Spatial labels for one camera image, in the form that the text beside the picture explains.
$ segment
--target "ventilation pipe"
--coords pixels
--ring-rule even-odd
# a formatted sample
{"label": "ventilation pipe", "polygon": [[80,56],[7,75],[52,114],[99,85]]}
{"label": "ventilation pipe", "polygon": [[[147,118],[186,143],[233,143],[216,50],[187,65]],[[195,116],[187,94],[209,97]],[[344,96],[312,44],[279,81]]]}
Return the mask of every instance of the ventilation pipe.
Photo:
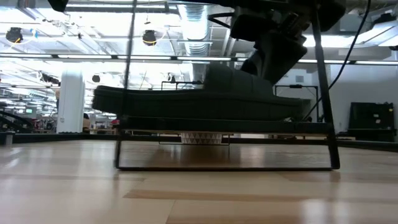
{"label": "ventilation pipe", "polygon": [[[185,40],[206,40],[208,38],[208,6],[179,5],[178,11],[182,18],[182,35]],[[188,56],[208,56],[209,45],[204,43],[185,43]],[[193,63],[193,77],[191,81],[203,81],[206,65]]]}

